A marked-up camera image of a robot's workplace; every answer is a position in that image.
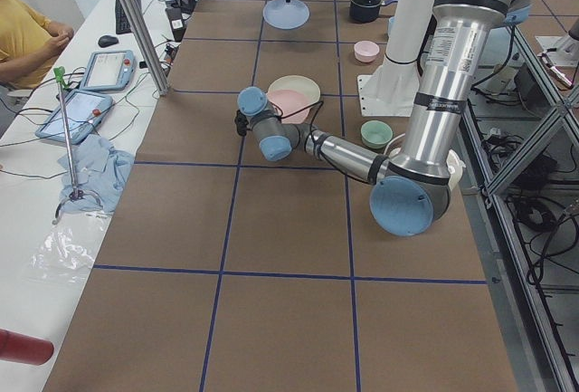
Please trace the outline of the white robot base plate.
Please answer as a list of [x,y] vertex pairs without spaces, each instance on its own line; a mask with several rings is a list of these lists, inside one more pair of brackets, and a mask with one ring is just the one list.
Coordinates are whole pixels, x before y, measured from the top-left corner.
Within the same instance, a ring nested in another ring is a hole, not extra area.
[[358,75],[361,114],[365,117],[409,117],[419,87],[417,75]]

